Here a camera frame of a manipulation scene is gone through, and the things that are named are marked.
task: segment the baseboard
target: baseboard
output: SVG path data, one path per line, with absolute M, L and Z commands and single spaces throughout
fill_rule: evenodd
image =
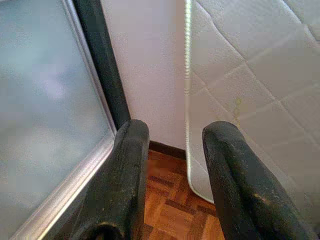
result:
M 186 151 L 174 146 L 165 145 L 157 141 L 150 141 L 149 149 L 178 159 L 186 160 Z

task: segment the quilted mattress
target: quilted mattress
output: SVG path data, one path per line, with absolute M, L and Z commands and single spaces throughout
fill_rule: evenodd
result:
M 307 222 L 320 223 L 320 1 L 186 0 L 188 181 L 213 202 L 202 129 L 234 123 Z

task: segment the wooden floor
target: wooden floor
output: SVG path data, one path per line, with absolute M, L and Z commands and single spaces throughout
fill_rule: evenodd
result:
M 185 160 L 149 151 L 144 239 L 224 240 L 215 206 L 189 188 Z

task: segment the glass panel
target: glass panel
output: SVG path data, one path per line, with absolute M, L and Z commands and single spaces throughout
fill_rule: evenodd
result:
M 113 132 L 60 0 L 0 1 L 0 236 Z

